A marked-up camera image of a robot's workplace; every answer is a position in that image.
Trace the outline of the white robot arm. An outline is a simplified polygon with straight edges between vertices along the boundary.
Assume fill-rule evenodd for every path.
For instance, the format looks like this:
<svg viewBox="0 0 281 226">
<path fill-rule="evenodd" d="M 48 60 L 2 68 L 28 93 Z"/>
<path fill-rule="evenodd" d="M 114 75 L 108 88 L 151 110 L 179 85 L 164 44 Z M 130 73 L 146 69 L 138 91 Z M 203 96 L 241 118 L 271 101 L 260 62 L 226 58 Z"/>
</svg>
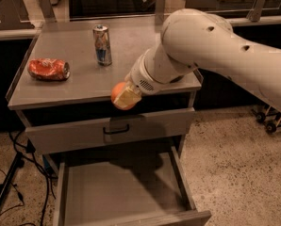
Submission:
<svg viewBox="0 0 281 226">
<path fill-rule="evenodd" d="M 112 103 L 129 109 L 197 69 L 230 79 L 281 113 L 281 49 L 246 40 L 226 19 L 192 8 L 165 20 L 159 42 L 137 59 Z"/>
</svg>

